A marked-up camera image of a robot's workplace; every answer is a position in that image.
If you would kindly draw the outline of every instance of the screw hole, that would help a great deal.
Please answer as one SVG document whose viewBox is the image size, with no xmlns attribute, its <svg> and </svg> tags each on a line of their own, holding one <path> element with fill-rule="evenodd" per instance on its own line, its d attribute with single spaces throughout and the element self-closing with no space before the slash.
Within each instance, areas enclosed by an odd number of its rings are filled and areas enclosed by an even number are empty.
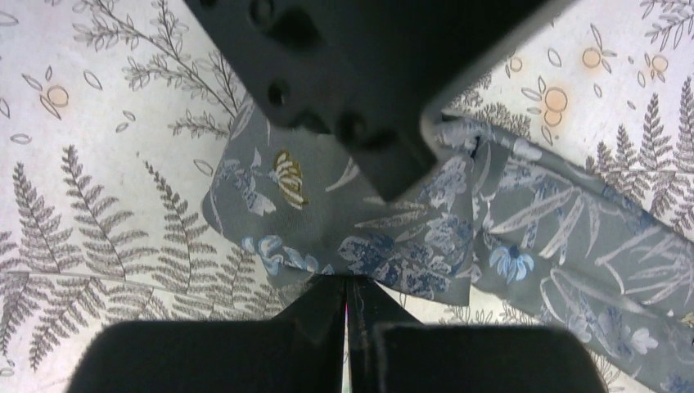
<svg viewBox="0 0 694 393">
<path fill-rule="evenodd" d="M 200 5 L 203 8 L 211 8 L 217 5 L 217 0 L 200 0 Z"/>
<path fill-rule="evenodd" d="M 274 106 L 284 106 L 289 100 L 289 85 L 283 80 L 276 80 L 268 88 L 268 100 Z"/>
</svg>

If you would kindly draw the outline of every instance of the gray fabric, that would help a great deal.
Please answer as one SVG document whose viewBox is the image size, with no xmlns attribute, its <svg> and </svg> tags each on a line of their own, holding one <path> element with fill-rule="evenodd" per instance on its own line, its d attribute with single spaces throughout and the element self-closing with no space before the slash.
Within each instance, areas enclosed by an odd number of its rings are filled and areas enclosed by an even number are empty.
<svg viewBox="0 0 694 393">
<path fill-rule="evenodd" d="M 474 283 L 651 389 L 694 389 L 694 332 L 678 321 L 694 308 L 692 244 L 601 180 L 460 119 L 438 124 L 441 168 L 385 205 L 331 136 L 243 107 L 203 212 L 260 256 L 286 301 L 312 273 L 452 305 Z"/>
</svg>

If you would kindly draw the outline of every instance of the gray floral fabric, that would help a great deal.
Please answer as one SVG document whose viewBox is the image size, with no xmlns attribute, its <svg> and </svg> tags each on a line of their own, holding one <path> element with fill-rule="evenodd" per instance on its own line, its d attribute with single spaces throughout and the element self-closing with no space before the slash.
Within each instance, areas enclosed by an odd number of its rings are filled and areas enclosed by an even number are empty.
<svg viewBox="0 0 694 393">
<path fill-rule="evenodd" d="M 506 130 L 448 114 L 443 163 L 385 204 L 330 135 L 273 127 L 249 97 L 203 201 L 285 302 L 310 275 L 358 274 L 467 305 L 470 285 L 657 391 L 694 391 L 694 249 L 633 201 Z"/>
</svg>

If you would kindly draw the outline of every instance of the blue flower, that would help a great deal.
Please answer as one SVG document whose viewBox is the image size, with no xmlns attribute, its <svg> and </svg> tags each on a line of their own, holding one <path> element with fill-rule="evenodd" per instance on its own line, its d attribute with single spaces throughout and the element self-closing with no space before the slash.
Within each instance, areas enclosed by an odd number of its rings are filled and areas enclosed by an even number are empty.
<svg viewBox="0 0 694 393">
<path fill-rule="evenodd" d="M 694 393 L 694 380 L 684 379 L 677 374 L 670 374 L 660 388 L 669 393 Z"/>
<path fill-rule="evenodd" d="M 472 226 L 456 215 L 442 214 L 438 219 L 426 223 L 429 232 L 424 242 L 438 248 L 444 256 L 451 256 L 456 251 L 466 250 L 472 241 Z"/>
<path fill-rule="evenodd" d="M 337 252 L 343 259 L 352 262 L 347 269 L 371 277 L 391 257 L 394 244 L 393 238 L 386 235 L 369 234 L 367 238 L 350 236 L 342 241 Z"/>
<path fill-rule="evenodd" d="M 467 190 L 465 167 L 466 161 L 462 156 L 448 160 L 431 182 L 422 188 L 418 200 L 428 199 L 436 209 L 446 205 L 447 211 L 451 211 L 456 196 Z"/>
<path fill-rule="evenodd" d="M 283 247 L 283 249 L 289 256 L 289 266 L 306 270 L 310 273 L 318 272 L 318 261 L 312 255 L 306 254 L 305 257 L 302 257 L 301 254 L 293 248 Z M 332 266 L 328 265 L 321 270 L 320 274 L 335 274 L 335 270 Z"/>
<path fill-rule="evenodd" d="M 637 352 L 645 355 L 658 347 L 658 341 L 651 337 L 647 328 L 641 327 L 632 334 L 631 328 L 624 324 L 622 313 L 614 306 L 607 307 L 607 313 L 597 317 L 597 324 L 609 346 L 606 350 L 615 357 L 632 360 Z"/>
<path fill-rule="evenodd" d="M 401 291 L 433 300 L 436 292 L 446 292 L 451 281 L 425 269 L 405 269 L 400 283 Z"/>
<path fill-rule="evenodd" d="M 260 259 L 263 261 L 263 266 L 265 266 L 265 269 L 268 270 L 268 274 L 271 276 L 277 275 L 280 264 L 284 262 L 284 256 L 280 254 L 271 255 L 273 251 L 281 246 L 281 238 L 275 235 L 266 236 L 260 239 L 260 241 L 258 241 L 257 252 L 253 246 L 252 237 L 244 237 L 243 240 L 241 240 L 241 247 L 250 253 L 259 255 Z"/>
<path fill-rule="evenodd" d="M 489 266 L 495 265 L 497 265 L 497 273 L 505 277 L 506 283 L 510 284 L 513 279 L 520 281 L 525 278 L 528 270 L 534 269 L 535 262 L 530 255 L 521 254 L 518 246 L 511 246 L 511 248 L 500 246 L 489 256 Z"/>
</svg>

